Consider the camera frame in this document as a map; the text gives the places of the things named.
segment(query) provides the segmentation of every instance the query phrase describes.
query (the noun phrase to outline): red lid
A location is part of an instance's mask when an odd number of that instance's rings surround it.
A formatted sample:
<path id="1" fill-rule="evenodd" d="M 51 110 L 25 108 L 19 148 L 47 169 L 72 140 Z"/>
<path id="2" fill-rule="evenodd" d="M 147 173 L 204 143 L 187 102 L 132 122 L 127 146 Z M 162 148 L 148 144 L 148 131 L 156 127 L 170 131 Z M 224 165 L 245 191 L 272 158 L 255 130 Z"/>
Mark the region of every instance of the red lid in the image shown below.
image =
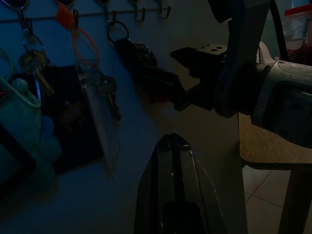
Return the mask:
<path id="1" fill-rule="evenodd" d="M 301 12 L 305 12 L 305 11 L 310 11 L 310 10 L 312 10 L 312 3 L 286 10 L 285 16 L 290 16 L 293 14 L 297 14 L 297 13 L 301 13 Z"/>

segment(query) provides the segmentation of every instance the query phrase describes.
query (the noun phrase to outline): tile floor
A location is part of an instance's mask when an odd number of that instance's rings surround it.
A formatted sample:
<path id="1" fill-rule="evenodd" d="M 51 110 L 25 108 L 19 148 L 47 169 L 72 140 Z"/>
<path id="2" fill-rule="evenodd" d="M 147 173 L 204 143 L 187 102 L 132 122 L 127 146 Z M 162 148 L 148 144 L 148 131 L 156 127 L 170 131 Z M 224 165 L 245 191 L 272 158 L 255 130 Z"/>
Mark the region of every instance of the tile floor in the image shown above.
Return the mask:
<path id="1" fill-rule="evenodd" d="M 277 234 L 290 171 L 243 168 L 249 234 Z M 304 234 L 312 234 L 312 208 Z"/>

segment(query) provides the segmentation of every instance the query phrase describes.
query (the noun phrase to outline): table leg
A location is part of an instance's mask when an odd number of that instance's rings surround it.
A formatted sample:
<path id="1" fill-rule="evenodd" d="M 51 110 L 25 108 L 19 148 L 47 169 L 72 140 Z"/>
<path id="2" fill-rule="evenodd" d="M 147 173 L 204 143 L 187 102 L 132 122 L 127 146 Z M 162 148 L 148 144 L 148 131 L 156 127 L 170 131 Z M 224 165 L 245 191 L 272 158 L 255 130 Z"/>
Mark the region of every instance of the table leg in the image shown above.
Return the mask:
<path id="1" fill-rule="evenodd" d="M 304 231 L 312 199 L 312 171 L 292 170 L 278 234 Z"/>

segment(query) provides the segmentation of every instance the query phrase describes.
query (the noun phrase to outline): orange strap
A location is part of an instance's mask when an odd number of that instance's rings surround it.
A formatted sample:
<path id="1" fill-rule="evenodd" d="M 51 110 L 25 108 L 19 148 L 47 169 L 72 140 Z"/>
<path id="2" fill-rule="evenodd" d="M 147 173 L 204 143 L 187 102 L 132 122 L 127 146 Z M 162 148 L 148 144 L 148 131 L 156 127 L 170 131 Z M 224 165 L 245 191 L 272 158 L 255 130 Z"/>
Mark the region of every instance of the orange strap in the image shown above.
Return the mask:
<path id="1" fill-rule="evenodd" d="M 56 2 L 58 4 L 58 12 L 55 16 L 55 20 L 61 26 L 63 26 L 66 30 L 72 31 L 72 39 L 73 39 L 73 45 L 74 45 L 75 53 L 78 55 L 78 57 L 86 65 L 88 65 L 90 67 L 98 66 L 99 65 L 99 52 L 98 52 L 98 48 L 97 48 L 96 44 L 94 43 L 92 38 L 85 31 L 83 31 L 80 27 L 78 28 L 78 30 L 81 31 L 82 34 L 84 34 L 86 36 L 86 38 L 91 42 L 91 44 L 93 45 L 93 47 L 96 51 L 97 61 L 95 64 L 91 64 L 82 57 L 82 55 L 80 54 L 80 52 L 77 48 L 77 44 L 76 44 L 76 40 L 75 40 L 76 36 L 75 36 L 75 30 L 74 30 L 74 26 L 75 26 L 74 15 L 63 4 L 61 4 L 58 0 L 56 0 Z"/>

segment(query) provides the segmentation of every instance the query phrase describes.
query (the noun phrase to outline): wall hook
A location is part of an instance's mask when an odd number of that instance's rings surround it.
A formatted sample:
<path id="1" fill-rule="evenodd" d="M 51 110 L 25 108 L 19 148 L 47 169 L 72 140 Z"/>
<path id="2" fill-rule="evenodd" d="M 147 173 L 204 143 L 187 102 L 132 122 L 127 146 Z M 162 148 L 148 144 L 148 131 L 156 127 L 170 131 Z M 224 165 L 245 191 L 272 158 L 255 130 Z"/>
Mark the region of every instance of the wall hook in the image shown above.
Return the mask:
<path id="1" fill-rule="evenodd" d="M 109 4 L 110 0 L 98 0 L 98 2 L 104 6 L 105 19 L 106 19 L 106 22 L 109 24 L 110 20 L 109 20 L 109 15 L 108 15 L 108 4 Z M 112 22 L 116 21 L 116 17 L 117 17 L 117 11 L 114 10 Z"/>
<path id="2" fill-rule="evenodd" d="M 134 6 L 135 6 L 135 14 L 136 14 L 136 20 L 137 20 L 137 22 L 140 22 L 140 23 L 142 23 L 144 20 L 145 20 L 145 13 L 146 13 L 146 7 L 143 7 L 143 9 L 142 9 L 142 18 L 140 19 L 139 17 L 138 17 L 138 9 L 137 9 L 137 4 L 138 4 L 138 2 L 140 1 L 140 0 L 130 0 L 133 4 L 134 4 Z"/>
<path id="3" fill-rule="evenodd" d="M 159 2 L 159 16 L 160 16 L 160 18 L 162 19 L 162 20 L 166 20 L 168 17 L 169 17 L 169 14 L 170 14 L 170 12 L 171 12 L 171 8 L 172 8 L 172 6 L 171 5 L 169 5 L 168 6 L 168 9 L 167 9 L 167 15 L 164 17 L 163 15 L 162 15 L 162 2 L 163 2 L 163 0 L 157 0 L 158 2 Z"/>

